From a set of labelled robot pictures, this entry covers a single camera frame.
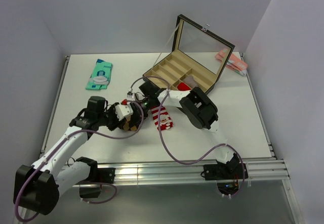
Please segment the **brown argyle sock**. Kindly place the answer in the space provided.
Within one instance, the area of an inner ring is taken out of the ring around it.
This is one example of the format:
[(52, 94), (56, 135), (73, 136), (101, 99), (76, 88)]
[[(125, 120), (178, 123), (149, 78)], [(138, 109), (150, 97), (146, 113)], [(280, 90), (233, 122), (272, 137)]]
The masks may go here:
[(121, 126), (125, 131), (136, 131), (141, 123), (141, 117), (135, 117), (134, 115), (126, 118), (125, 123)]

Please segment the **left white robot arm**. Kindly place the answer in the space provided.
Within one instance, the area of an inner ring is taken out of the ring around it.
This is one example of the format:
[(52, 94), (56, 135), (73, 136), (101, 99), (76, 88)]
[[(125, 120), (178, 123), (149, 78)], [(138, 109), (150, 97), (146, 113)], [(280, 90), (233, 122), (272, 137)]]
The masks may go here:
[(14, 197), (15, 213), (23, 207), (38, 214), (49, 214), (59, 198), (78, 183), (111, 185), (114, 174), (104, 181), (98, 170), (97, 161), (79, 157), (73, 165), (63, 169), (73, 153), (97, 132), (106, 126), (109, 114), (106, 113), (107, 101), (103, 97), (92, 96), (87, 107), (72, 119), (62, 138), (32, 166), (21, 165), (15, 176)]

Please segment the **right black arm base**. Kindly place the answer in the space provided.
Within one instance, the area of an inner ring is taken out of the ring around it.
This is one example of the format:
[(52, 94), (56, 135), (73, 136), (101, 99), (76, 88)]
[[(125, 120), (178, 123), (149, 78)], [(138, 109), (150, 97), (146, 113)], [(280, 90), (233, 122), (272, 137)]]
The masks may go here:
[(238, 164), (233, 170), (229, 170), (224, 164), (205, 164), (200, 176), (206, 181), (216, 181), (217, 189), (221, 195), (232, 197), (240, 190), (240, 181), (249, 177), (246, 165)]

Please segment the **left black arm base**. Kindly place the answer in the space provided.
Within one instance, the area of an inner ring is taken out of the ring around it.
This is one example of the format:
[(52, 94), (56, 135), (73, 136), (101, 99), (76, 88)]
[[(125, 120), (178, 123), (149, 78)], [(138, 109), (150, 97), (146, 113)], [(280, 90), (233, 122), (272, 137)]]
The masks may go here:
[[(118, 193), (117, 187), (114, 185), (114, 178), (116, 168), (114, 167), (104, 167), (99, 168), (97, 161), (86, 158), (79, 157), (73, 160), (73, 164), (69, 165), (69, 161), (67, 161), (68, 167), (74, 167), (77, 163), (84, 163), (89, 167), (89, 174), (86, 179), (80, 181), (81, 184), (97, 184), (98, 187), (91, 187), (89, 190), (87, 188), (79, 188), (79, 196), (81, 201), (86, 202), (88, 204), (103, 204), (111, 201)], [(113, 189), (113, 194), (106, 200), (94, 201), (92, 199), (96, 199), (100, 196), (103, 186), (109, 186)]]

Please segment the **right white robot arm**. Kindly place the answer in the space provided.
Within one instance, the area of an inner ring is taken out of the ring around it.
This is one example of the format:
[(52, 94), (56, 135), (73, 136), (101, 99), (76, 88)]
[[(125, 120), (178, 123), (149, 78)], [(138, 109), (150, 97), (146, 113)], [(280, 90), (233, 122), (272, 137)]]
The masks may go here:
[(162, 107), (164, 105), (179, 108), (189, 119), (193, 126), (198, 129), (211, 129), (213, 123), (219, 125), (218, 109), (210, 98), (199, 88), (194, 87), (189, 91), (174, 91), (167, 88), (159, 88), (150, 81), (144, 82), (139, 86), (140, 91), (144, 95), (144, 99), (137, 101), (146, 114), (148, 110), (157, 116), (155, 120), (159, 132), (161, 143), (167, 154), (176, 162), (182, 165), (193, 165), (202, 161), (213, 150), (221, 148), (222, 150), (230, 149), (231, 154), (217, 158), (216, 161), (220, 164), (219, 173), (224, 178), (231, 178), (237, 171), (237, 166), (244, 166), (243, 160), (237, 150), (225, 142), (218, 144), (208, 150), (199, 159), (192, 162), (184, 162), (175, 158), (168, 150), (162, 135), (161, 117), (163, 116)]

